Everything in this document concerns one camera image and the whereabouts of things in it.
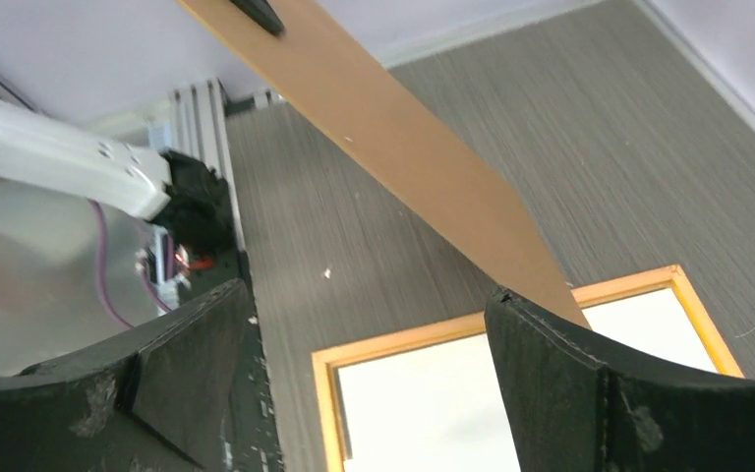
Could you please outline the building and sky photo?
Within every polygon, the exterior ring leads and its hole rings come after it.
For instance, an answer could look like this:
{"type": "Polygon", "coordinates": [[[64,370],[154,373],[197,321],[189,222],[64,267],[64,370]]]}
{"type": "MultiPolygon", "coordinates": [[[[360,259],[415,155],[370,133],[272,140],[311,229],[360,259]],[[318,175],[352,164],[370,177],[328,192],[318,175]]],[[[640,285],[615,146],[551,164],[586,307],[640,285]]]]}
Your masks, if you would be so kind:
{"type": "MultiPolygon", "coordinates": [[[[585,309],[594,331],[678,364],[716,366],[671,289],[585,309]]],[[[348,471],[517,471],[485,334],[337,373],[348,471]]]]}

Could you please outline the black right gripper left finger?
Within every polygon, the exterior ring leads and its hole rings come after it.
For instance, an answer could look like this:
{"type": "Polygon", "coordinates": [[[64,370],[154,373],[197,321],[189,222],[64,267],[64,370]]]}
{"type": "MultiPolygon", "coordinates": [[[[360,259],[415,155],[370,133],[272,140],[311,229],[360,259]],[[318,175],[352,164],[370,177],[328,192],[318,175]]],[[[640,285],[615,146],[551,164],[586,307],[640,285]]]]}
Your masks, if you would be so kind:
{"type": "Polygon", "coordinates": [[[0,471],[214,471],[252,309],[227,281],[87,348],[0,377],[0,471]]]}

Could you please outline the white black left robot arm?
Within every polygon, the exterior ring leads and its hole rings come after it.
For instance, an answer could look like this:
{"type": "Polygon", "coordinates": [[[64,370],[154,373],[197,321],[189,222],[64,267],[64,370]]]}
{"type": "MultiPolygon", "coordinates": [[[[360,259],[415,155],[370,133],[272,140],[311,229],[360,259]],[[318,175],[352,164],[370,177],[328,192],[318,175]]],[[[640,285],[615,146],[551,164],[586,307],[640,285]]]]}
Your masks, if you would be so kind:
{"type": "Polygon", "coordinates": [[[0,81],[0,179],[90,200],[163,227],[198,255],[243,235],[218,80],[177,88],[169,147],[136,147],[36,113],[0,81]]]}

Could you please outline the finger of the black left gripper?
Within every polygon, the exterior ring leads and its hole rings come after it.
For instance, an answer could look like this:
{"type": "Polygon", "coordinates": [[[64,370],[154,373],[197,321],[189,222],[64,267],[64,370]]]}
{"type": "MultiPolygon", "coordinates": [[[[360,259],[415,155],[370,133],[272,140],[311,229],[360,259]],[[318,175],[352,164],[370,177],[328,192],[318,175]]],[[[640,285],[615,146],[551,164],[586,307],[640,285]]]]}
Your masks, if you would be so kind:
{"type": "Polygon", "coordinates": [[[285,33],[285,26],[267,0],[230,0],[254,23],[273,36],[285,33]]]}

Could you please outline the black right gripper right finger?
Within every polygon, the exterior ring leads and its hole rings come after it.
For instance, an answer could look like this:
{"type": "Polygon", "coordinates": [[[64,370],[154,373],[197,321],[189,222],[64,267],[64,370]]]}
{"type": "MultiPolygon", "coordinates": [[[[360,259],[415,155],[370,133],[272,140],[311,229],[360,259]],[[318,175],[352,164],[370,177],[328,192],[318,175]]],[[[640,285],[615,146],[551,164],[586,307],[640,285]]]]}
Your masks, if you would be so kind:
{"type": "Polygon", "coordinates": [[[505,288],[485,324],[524,471],[755,471],[755,381],[667,361],[505,288]]]}

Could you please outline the brown fibreboard backing board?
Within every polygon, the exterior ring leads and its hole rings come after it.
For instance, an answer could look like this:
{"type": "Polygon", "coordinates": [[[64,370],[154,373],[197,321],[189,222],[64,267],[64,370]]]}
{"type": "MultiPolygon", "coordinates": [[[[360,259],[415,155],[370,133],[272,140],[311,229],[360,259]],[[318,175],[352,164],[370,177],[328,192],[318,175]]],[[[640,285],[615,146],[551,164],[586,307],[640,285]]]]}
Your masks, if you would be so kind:
{"type": "Polygon", "coordinates": [[[276,1],[274,36],[227,1],[186,8],[316,128],[498,284],[586,319],[516,189],[328,12],[276,1]]]}

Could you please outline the yellow wooden picture frame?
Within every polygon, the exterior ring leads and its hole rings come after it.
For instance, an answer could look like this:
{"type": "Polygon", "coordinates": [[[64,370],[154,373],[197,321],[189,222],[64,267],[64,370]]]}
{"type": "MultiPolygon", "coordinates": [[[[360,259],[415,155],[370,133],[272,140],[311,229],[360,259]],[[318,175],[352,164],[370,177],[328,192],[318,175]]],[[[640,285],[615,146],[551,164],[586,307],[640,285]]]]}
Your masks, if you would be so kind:
{"type": "MultiPolygon", "coordinates": [[[[678,265],[655,268],[636,274],[576,288],[573,292],[585,309],[611,301],[671,289],[690,319],[712,358],[714,372],[738,377],[741,369],[710,318],[688,276],[678,265]]],[[[344,367],[427,347],[466,336],[485,334],[485,322],[475,313],[415,328],[396,331],[317,351],[313,367],[317,386],[319,416],[327,467],[348,471],[344,466],[349,446],[344,426],[342,400],[337,373],[344,367]]]]}

